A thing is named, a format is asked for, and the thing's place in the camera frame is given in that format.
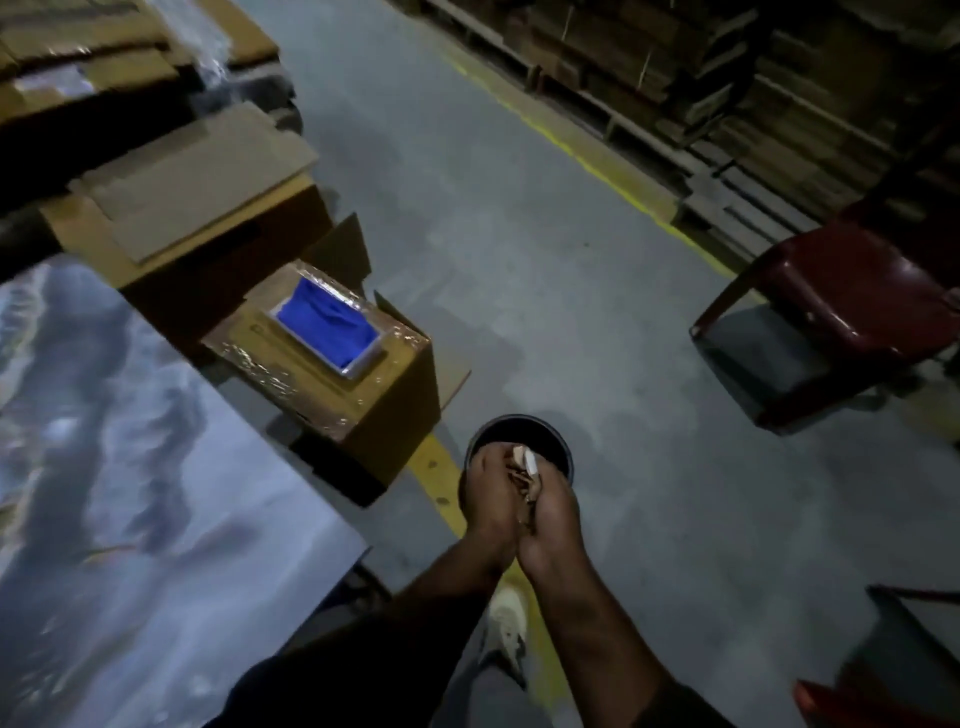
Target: red object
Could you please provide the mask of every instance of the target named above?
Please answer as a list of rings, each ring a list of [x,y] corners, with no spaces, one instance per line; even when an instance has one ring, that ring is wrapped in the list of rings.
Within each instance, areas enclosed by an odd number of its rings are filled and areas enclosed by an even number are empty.
[[[816,728],[960,728],[949,720],[845,695],[803,680],[794,687],[793,699],[806,724]]]
[[[756,424],[767,429],[782,429],[889,381],[960,335],[960,311],[948,302],[947,289],[850,219],[832,220],[758,257],[700,317],[691,336],[703,336],[751,289],[801,323],[830,363],[826,374],[764,405]]]

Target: white label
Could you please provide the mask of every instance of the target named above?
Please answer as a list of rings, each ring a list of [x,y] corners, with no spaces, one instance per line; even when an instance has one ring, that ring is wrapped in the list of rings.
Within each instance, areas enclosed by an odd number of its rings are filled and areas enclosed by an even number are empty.
[[[89,96],[97,90],[76,63],[22,76],[13,82],[13,87],[21,93],[53,88],[66,99]]]

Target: plastic container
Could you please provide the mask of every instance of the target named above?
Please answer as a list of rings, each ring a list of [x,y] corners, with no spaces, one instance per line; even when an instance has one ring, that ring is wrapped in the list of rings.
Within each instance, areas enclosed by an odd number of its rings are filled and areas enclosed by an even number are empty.
[[[525,445],[549,460],[573,485],[573,455],[561,434],[550,424],[532,415],[503,415],[490,420],[473,435],[464,458],[464,472],[480,448],[489,443]]]
[[[334,292],[333,292],[333,291],[330,291],[330,290],[328,290],[328,289],[326,289],[326,288],[324,288],[323,290],[324,290],[326,293],[330,294],[331,296],[334,295]],[[368,319],[368,322],[367,322],[367,323],[370,324],[370,325],[373,327],[373,330],[376,331],[376,338],[373,339],[373,341],[370,342],[370,345],[369,345],[368,347],[366,347],[362,352],[360,352],[360,354],[359,354],[355,359],[353,359],[353,361],[351,361],[349,364],[347,364],[346,367],[344,367],[343,369],[341,369],[341,368],[338,367],[336,364],[334,364],[332,361],[330,361],[328,358],[326,358],[326,357],[323,355],[322,352],[317,351],[316,349],[314,349],[313,347],[311,347],[309,344],[307,344],[305,341],[303,341],[302,338],[300,338],[299,336],[297,336],[297,334],[296,334],[295,331],[293,331],[292,329],[290,329],[289,327],[287,327],[282,321],[280,321],[280,320],[277,318],[277,314],[279,314],[280,309],[283,308],[283,306],[285,306],[285,305],[287,304],[287,302],[290,301],[291,298],[293,298],[293,297],[292,297],[292,296],[288,296],[286,299],[284,299],[283,301],[281,301],[280,303],[278,303],[276,306],[274,306],[274,307],[270,310],[270,316],[271,316],[271,318],[273,318],[274,321],[276,321],[276,323],[277,323],[284,331],[286,331],[287,333],[289,333],[291,336],[293,336],[295,339],[297,339],[297,341],[299,341],[301,344],[303,344],[307,349],[309,349],[309,350],[312,351],[314,354],[316,354],[318,359],[320,359],[324,364],[326,364],[326,366],[328,366],[330,369],[332,369],[334,372],[336,372],[336,373],[339,374],[340,376],[343,376],[343,377],[345,377],[345,378],[347,378],[347,379],[357,379],[357,378],[364,372],[364,370],[366,370],[367,367],[373,362],[373,360],[377,358],[377,356],[380,354],[380,352],[383,351],[383,345],[382,345],[381,342],[383,341],[384,332],[383,332],[382,330],[380,330],[380,328],[378,328],[377,326],[375,326],[375,325]],[[336,298],[338,298],[338,299],[341,300],[341,301],[344,301],[343,297],[341,297],[341,296],[337,296]],[[351,305],[350,302],[348,302],[348,301],[344,301],[344,303],[346,303],[347,305]]]

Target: black bucket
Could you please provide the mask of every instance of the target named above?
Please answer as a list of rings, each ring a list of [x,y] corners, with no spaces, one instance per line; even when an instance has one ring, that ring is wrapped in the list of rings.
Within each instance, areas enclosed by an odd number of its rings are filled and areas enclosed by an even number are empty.
[[[553,465],[573,485],[573,455],[561,434],[552,425],[531,415],[503,415],[477,430],[467,447],[464,471],[480,448],[489,443],[525,445]]]

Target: chair seat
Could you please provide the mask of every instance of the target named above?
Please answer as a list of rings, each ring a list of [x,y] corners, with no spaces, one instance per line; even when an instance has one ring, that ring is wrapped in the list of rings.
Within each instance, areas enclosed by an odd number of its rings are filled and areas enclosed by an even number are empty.
[[[894,246],[836,220],[780,243],[757,290],[798,307],[850,353],[927,358],[960,335],[945,290]]]

